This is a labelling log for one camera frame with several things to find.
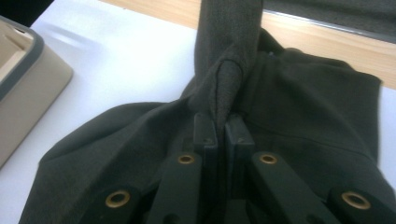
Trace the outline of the beige basket with grey rim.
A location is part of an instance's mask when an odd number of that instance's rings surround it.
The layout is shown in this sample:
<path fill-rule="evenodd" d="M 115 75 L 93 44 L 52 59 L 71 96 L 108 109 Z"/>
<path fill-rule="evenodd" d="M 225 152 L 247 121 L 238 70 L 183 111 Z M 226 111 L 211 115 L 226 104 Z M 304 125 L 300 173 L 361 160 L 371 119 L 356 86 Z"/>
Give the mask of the beige basket with grey rim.
<path fill-rule="evenodd" d="M 40 35 L 0 16 L 0 168 L 72 76 L 71 66 Z"/>

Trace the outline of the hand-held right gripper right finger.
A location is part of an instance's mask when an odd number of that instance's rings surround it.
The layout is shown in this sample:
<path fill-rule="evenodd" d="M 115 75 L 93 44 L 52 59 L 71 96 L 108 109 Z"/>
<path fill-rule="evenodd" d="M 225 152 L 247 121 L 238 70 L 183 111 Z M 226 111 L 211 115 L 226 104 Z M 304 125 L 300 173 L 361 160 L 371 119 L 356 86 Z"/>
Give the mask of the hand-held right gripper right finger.
<path fill-rule="evenodd" d="M 245 193 L 245 166 L 255 143 L 243 119 L 231 114 L 225 124 L 227 156 L 227 192 L 230 199 L 241 199 Z"/>

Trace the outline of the dark pleated skirt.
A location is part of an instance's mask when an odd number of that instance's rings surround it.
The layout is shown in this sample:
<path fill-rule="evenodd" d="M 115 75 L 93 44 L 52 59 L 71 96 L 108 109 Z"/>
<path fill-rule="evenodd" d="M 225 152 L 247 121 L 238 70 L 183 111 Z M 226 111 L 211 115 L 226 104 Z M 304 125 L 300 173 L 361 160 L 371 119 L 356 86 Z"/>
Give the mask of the dark pleated skirt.
<path fill-rule="evenodd" d="M 194 77 L 171 103 L 114 107 L 41 159 L 19 224 L 396 224 L 377 166 L 377 77 L 281 47 L 262 0 L 202 0 Z M 202 189 L 194 116 L 212 118 L 217 198 Z M 227 192 L 225 124 L 255 143 Z"/>

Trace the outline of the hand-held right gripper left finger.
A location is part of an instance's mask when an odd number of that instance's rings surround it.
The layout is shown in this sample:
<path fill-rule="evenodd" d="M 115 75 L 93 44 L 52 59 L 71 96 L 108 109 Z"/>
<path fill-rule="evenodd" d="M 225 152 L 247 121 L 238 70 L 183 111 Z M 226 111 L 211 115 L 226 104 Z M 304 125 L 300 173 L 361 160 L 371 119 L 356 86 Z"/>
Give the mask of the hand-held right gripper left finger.
<path fill-rule="evenodd" d="M 207 200 L 217 198 L 218 186 L 218 140 L 212 118 L 207 114 L 194 116 L 194 152 L 199 154 L 203 163 L 202 189 Z"/>

